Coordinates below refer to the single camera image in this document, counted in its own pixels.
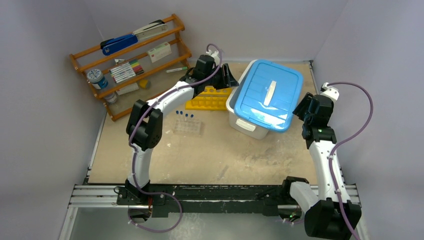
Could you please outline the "yellow test tube rack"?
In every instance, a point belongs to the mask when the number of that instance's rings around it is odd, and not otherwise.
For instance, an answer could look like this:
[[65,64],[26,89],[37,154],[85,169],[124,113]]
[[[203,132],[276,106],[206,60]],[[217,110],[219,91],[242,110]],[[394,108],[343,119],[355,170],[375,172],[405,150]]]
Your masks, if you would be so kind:
[[232,91],[232,88],[215,89],[213,86],[206,86],[203,92],[185,103],[185,109],[194,111],[226,111],[226,102]]

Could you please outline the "blue plastic lid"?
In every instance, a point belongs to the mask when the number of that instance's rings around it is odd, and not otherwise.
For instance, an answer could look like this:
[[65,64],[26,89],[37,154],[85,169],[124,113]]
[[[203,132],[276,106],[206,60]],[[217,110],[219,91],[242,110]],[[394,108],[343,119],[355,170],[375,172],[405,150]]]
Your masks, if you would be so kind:
[[284,133],[290,128],[303,82],[299,71],[257,59],[243,81],[234,112],[269,131]]

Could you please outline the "white plastic bin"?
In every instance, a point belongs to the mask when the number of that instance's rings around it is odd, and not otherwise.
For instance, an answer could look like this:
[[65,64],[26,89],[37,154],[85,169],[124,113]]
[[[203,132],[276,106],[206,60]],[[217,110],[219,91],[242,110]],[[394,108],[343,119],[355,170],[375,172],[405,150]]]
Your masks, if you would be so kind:
[[230,93],[228,99],[226,100],[226,110],[229,113],[229,124],[232,128],[235,130],[250,136],[252,138],[255,138],[257,140],[263,139],[269,130],[267,128],[261,127],[257,124],[254,124],[252,122],[249,122],[248,120],[245,120],[241,117],[238,117],[235,114],[234,107],[235,103],[238,99],[238,96],[241,91],[241,87],[243,86],[243,82],[248,75],[253,63],[255,63],[257,60],[252,60],[244,70],[244,72],[241,74],[241,77],[238,79],[239,86],[233,88],[232,92]]

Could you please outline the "white green box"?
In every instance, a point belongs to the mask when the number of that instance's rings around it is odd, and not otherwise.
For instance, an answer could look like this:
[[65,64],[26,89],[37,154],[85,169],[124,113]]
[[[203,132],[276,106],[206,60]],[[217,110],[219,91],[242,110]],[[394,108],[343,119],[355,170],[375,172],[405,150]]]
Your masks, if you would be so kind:
[[157,62],[158,60],[170,55],[171,53],[172,50],[169,42],[163,42],[162,44],[157,45],[147,51],[147,54],[152,63]]

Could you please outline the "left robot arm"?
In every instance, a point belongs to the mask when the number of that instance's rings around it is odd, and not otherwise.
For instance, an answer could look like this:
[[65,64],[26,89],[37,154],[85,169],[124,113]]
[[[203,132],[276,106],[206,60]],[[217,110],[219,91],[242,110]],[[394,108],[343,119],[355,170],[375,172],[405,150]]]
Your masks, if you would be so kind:
[[142,205],[149,199],[150,162],[153,149],[162,138],[164,117],[203,93],[206,87],[222,90],[237,86],[228,64],[216,63],[213,57],[203,54],[169,90],[149,101],[134,103],[126,126],[133,157],[125,187],[130,190],[132,201]]

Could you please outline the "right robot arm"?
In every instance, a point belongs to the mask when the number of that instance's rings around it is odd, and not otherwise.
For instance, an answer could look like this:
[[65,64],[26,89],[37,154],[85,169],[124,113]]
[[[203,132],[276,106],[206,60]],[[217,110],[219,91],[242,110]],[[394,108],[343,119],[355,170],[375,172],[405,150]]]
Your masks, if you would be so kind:
[[362,216],[360,205],[348,194],[335,149],[336,134],[329,126],[338,98],[338,91],[307,93],[293,111],[303,122],[302,138],[314,163],[318,193],[294,178],[280,191],[284,202],[297,202],[306,234],[327,240],[349,240]]

